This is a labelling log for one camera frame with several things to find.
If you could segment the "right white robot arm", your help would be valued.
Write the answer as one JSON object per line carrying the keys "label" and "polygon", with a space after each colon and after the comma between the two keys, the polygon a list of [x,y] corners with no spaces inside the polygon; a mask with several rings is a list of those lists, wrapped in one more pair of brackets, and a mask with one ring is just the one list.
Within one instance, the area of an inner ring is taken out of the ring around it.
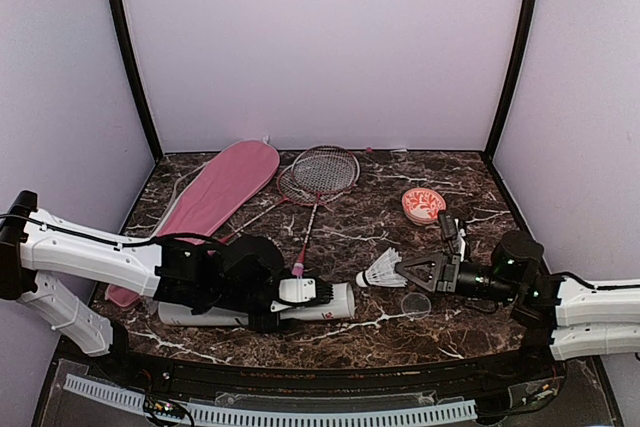
{"label": "right white robot arm", "polygon": [[548,273],[544,248],[528,233],[502,236],[489,265],[461,253],[437,252],[402,261],[394,271],[431,293],[453,294],[508,307],[526,329],[526,345],[510,360],[521,381],[549,363],[594,355],[639,351],[639,281],[587,281],[572,272]]}

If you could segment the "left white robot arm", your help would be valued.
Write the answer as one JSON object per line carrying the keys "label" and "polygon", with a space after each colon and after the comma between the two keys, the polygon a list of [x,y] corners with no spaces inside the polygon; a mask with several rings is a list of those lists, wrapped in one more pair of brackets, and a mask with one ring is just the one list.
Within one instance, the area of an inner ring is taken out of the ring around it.
{"label": "left white robot arm", "polygon": [[57,274],[113,284],[194,314],[213,307],[241,312],[250,329],[272,332],[283,311],[331,303],[334,287],[290,272],[280,250],[262,236],[225,244],[179,232],[133,239],[66,223],[23,190],[1,216],[1,297],[35,311],[120,383],[141,374],[128,333],[66,288]]}

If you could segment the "white shuttlecock tube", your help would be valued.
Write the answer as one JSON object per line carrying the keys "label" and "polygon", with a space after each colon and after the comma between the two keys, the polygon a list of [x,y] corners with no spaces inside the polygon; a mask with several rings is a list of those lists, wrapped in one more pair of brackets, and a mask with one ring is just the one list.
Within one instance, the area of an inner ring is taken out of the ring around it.
{"label": "white shuttlecock tube", "polygon": [[[280,311],[285,319],[316,322],[350,319],[355,314],[353,289],[349,283],[333,285],[334,299],[314,306],[291,307]],[[162,323],[181,327],[248,327],[248,314],[219,307],[194,315],[188,307],[160,303],[158,316]]]}

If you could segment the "clear plastic tube lid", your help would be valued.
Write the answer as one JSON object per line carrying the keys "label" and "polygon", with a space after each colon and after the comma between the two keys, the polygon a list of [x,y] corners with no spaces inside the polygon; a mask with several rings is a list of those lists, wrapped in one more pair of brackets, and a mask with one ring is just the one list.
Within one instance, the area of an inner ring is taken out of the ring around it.
{"label": "clear plastic tube lid", "polygon": [[431,314],[432,304],[430,299],[422,293],[411,292],[406,294],[400,303],[402,313],[412,320],[421,320]]}

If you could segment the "white shuttlecock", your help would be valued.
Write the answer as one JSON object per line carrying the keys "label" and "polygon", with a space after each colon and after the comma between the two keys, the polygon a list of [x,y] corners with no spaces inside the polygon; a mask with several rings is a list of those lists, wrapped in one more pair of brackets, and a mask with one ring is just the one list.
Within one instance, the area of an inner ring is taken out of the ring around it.
{"label": "white shuttlecock", "polygon": [[359,287],[387,287],[403,288],[407,280],[395,271],[395,265],[402,261],[402,257],[394,248],[388,248],[366,270],[356,275]]}

